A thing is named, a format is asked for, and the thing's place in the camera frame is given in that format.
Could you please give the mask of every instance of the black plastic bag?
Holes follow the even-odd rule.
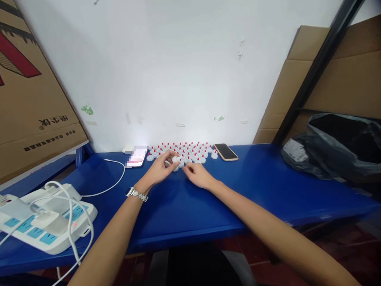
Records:
[[[308,155],[297,162],[282,150],[283,158],[296,170],[323,180],[381,173],[381,126],[374,121],[341,114],[316,114],[310,118],[307,132],[293,139],[303,145]]]

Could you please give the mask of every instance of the forearm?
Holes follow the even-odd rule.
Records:
[[[256,203],[216,182],[210,191],[224,202],[267,247],[314,285],[359,285],[330,255]]]
[[[140,180],[135,189],[148,193],[151,186]],[[91,247],[69,285],[112,285],[125,256],[143,202],[129,197]]]

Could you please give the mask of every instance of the cable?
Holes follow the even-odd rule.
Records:
[[[90,237],[90,242],[89,244],[87,245],[85,251],[83,252],[83,254],[81,255],[81,257],[79,258],[79,261],[82,260],[85,256],[85,254],[89,251],[90,249],[90,246],[92,244],[92,241],[94,239],[94,226],[92,224],[92,221],[90,219],[90,216],[89,216],[89,213],[87,212],[87,209],[78,201],[74,200],[74,199],[70,199],[70,198],[66,198],[66,197],[59,197],[59,196],[49,196],[49,197],[42,197],[42,198],[39,198],[39,199],[36,199],[34,200],[33,202],[30,203],[29,205],[29,208],[31,211],[33,211],[34,213],[36,212],[35,209],[33,209],[33,205],[40,201],[40,200],[43,200],[43,199],[64,199],[64,200],[67,200],[67,201],[71,201],[72,203],[76,203],[77,205],[79,205],[81,207],[81,209],[83,210],[83,212],[85,213],[86,217],[87,217],[87,220],[89,222],[89,225],[90,225],[90,231],[91,231],[91,237]],[[52,286],[56,286],[58,283],[60,283],[62,281],[62,279],[64,279],[77,265],[78,265],[78,262],[77,261],[70,269],[69,271],[67,271],[56,283],[54,283]]]
[[[56,181],[49,181],[45,184],[45,189],[48,189],[49,184],[57,185],[67,195],[67,197],[69,199],[71,199],[69,192],[64,188],[63,185],[61,185],[60,183],[58,183]],[[70,208],[69,208],[69,222],[67,224],[67,236],[69,238],[71,248],[73,249],[75,260],[78,261],[78,265],[81,265],[81,261],[79,260],[77,247],[75,246],[75,243],[73,241],[73,237],[71,236],[71,224],[73,222],[73,203],[71,201],[69,202],[69,206],[70,206]]]
[[[115,185],[113,185],[112,187],[108,188],[107,190],[102,191],[102,192],[97,193],[97,194],[94,194],[94,195],[86,195],[86,196],[82,196],[82,197],[93,197],[93,196],[96,196],[96,195],[103,194],[103,193],[105,193],[105,192],[111,190],[113,187],[115,187],[115,186],[122,180],[122,178],[123,178],[123,176],[124,176],[124,173],[125,173],[125,171],[126,171],[126,167],[124,166],[124,164],[123,164],[123,163],[120,163],[120,162],[118,162],[118,161],[114,161],[114,160],[109,160],[109,159],[104,159],[104,160],[105,160],[105,161],[109,161],[109,162],[115,162],[115,163],[119,163],[119,164],[121,164],[121,165],[123,166],[123,174],[122,174],[122,176],[120,177],[119,181],[117,181],[117,182],[115,183]]]
[[[11,236],[11,235],[12,235],[12,234],[19,228],[20,225],[22,225],[23,223],[25,223],[31,216],[32,216],[32,214],[31,214],[29,217],[27,217],[25,220],[19,222],[19,223],[16,225],[16,227],[14,227],[14,229],[13,229],[11,232],[9,232],[9,233],[3,238],[2,241],[0,241],[0,246],[1,246],[1,245],[8,239],[8,237],[10,237],[10,236]]]
[[[61,271],[60,271],[60,268],[59,267],[56,267],[57,269],[57,277],[58,279],[61,279]]]

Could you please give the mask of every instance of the floor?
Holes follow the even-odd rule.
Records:
[[[269,251],[253,234],[226,238],[214,242],[221,250],[243,253],[259,284],[274,286],[305,286],[287,265],[272,265]],[[343,265],[363,286],[381,285],[381,241],[356,225],[343,227],[317,243]],[[152,253],[123,261],[114,285],[129,285],[144,281],[148,276]],[[62,267],[65,273],[68,267]],[[35,272],[57,279],[56,269]]]

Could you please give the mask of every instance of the hand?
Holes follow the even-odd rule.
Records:
[[[198,187],[210,190],[218,181],[199,163],[187,163],[183,171],[188,179]]]
[[[168,150],[163,155],[158,157],[149,168],[147,173],[145,173],[143,178],[141,178],[141,181],[146,182],[146,184],[150,187],[163,181],[180,164],[180,162],[172,162],[172,158],[174,156],[179,156],[179,154]]]

